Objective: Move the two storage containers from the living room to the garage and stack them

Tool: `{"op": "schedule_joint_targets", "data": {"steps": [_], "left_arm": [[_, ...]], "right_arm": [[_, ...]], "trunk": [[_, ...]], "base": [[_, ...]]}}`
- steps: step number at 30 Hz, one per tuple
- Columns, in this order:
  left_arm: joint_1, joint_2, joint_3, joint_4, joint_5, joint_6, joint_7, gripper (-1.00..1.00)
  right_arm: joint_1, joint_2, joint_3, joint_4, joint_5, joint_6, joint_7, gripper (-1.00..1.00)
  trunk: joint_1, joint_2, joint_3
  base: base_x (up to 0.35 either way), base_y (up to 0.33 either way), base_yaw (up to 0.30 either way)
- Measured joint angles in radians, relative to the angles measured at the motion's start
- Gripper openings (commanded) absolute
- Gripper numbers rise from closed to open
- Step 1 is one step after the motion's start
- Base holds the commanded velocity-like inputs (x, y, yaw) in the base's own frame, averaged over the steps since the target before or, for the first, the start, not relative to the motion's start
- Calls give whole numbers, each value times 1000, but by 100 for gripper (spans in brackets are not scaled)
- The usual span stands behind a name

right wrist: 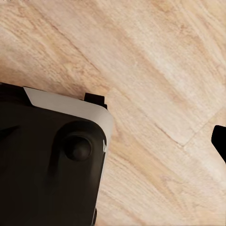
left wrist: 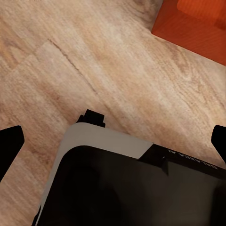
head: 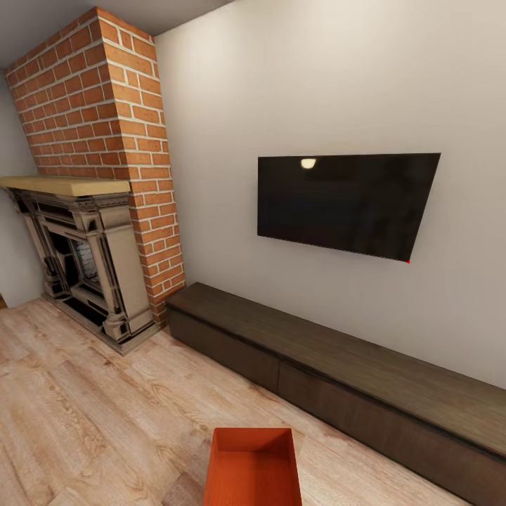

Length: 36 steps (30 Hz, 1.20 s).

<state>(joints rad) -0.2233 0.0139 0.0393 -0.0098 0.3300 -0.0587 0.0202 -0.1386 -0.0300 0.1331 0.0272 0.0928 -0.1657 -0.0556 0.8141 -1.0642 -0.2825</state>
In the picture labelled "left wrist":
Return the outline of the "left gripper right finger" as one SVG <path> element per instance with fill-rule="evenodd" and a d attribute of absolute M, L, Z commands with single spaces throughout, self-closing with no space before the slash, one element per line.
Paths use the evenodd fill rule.
<path fill-rule="evenodd" d="M 211 142 L 226 163 L 226 127 L 215 125 Z"/>

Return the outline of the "storage box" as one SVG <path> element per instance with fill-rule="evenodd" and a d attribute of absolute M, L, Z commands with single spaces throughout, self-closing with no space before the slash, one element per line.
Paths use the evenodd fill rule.
<path fill-rule="evenodd" d="M 226 0 L 163 0 L 151 34 L 226 66 Z"/>

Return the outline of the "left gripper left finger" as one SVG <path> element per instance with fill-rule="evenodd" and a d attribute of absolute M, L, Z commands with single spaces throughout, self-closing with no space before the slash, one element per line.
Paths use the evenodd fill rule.
<path fill-rule="evenodd" d="M 24 144 L 20 125 L 0 130 L 0 182 Z"/>

